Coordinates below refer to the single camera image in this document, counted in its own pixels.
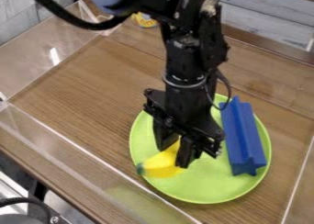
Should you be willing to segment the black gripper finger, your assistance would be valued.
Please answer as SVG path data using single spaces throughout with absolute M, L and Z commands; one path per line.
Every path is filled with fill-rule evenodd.
M 161 121 L 154 120 L 154 134 L 157 140 L 157 148 L 165 151 L 180 139 L 178 128 L 174 125 L 174 119 L 166 118 Z
M 180 150 L 176 158 L 176 165 L 188 168 L 189 165 L 202 156 L 202 147 L 197 140 L 184 136 L 180 142 Z

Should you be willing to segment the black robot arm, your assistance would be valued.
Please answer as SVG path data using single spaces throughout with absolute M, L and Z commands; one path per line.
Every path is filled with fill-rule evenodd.
M 158 23 L 166 47 L 166 89 L 146 89 L 145 111 L 154 118 L 157 147 L 180 144 L 174 164 L 186 168 L 206 153 L 217 157 L 225 132 L 214 120 L 218 66 L 229 43 L 221 26 L 220 0 L 93 0 L 114 16 L 145 13 Z

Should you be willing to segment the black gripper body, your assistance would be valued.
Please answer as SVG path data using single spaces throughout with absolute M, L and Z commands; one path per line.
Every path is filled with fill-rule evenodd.
M 165 91 L 148 88 L 144 94 L 145 112 L 158 121 L 173 118 L 180 132 L 178 141 L 189 136 L 200 142 L 202 153 L 217 158 L 225 132 L 212 114 L 213 104 L 205 88 L 188 90 L 168 87 Z

